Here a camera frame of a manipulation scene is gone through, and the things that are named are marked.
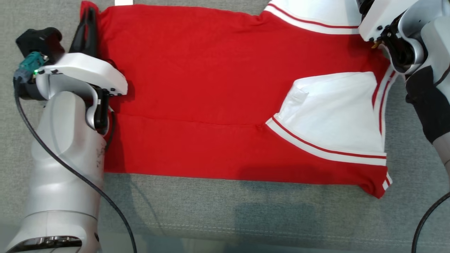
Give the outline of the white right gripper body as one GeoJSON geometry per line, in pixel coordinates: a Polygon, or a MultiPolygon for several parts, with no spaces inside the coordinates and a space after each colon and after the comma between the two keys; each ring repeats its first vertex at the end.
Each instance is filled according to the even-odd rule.
{"type": "Polygon", "coordinates": [[[359,0],[362,15],[359,34],[364,41],[374,42],[387,26],[419,0],[359,0]]]}

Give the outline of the grey fabric sofa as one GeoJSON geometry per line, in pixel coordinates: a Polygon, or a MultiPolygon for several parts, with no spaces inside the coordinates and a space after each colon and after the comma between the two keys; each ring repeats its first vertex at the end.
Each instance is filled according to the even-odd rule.
{"type": "MultiPolygon", "coordinates": [[[[23,59],[15,39],[56,27],[69,48],[80,0],[0,0],[0,252],[24,217],[32,136],[18,114],[12,77],[23,59]]],[[[129,221],[138,253],[410,253],[426,210],[449,191],[397,79],[386,111],[393,185],[380,200],[357,186],[106,174],[105,192],[129,221]]]]}

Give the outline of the red and white jersey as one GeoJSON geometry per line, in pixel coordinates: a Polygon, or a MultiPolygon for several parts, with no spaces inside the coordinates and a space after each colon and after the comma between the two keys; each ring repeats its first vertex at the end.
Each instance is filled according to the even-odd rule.
{"type": "Polygon", "coordinates": [[[271,0],[259,15],[90,1],[111,99],[108,173],[360,186],[392,184],[385,107],[397,77],[359,35],[357,0],[271,0]]]}

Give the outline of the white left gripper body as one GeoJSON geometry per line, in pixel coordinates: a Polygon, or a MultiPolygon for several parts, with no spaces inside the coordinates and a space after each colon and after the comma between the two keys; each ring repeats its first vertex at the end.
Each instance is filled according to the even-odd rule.
{"type": "Polygon", "coordinates": [[[114,96],[126,95],[128,83],[111,64],[83,53],[66,53],[53,65],[38,69],[36,85],[45,100],[56,94],[73,92],[84,100],[96,102],[100,95],[95,90],[106,90],[114,96]]]}

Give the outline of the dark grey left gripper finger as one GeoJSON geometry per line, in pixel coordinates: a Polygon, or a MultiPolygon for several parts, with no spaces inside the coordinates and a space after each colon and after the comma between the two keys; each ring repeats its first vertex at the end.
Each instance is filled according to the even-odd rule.
{"type": "Polygon", "coordinates": [[[88,14],[83,14],[80,19],[80,23],[75,32],[72,44],[69,48],[69,53],[85,53],[88,54],[88,50],[86,49],[86,26],[88,24],[88,14]]]}
{"type": "Polygon", "coordinates": [[[93,7],[88,8],[87,12],[87,54],[98,58],[98,29],[97,14],[93,7]]]}

